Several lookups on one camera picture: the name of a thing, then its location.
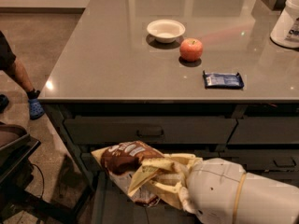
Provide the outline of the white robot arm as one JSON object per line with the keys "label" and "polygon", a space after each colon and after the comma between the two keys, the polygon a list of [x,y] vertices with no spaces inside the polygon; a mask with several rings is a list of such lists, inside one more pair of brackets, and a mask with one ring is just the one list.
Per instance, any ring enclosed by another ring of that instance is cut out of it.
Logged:
{"label": "white robot arm", "polygon": [[248,173],[220,158],[165,154],[145,159],[128,194],[141,187],[203,224],[298,224],[297,187]]}

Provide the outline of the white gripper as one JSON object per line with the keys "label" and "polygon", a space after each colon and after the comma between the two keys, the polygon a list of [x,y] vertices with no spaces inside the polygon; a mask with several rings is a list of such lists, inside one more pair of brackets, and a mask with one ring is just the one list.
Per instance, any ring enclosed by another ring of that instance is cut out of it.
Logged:
{"label": "white gripper", "polygon": [[236,224],[245,177],[240,164],[220,158],[203,161],[194,154],[163,154],[141,162],[128,193],[135,194],[145,185],[165,203],[196,215],[203,224]]}

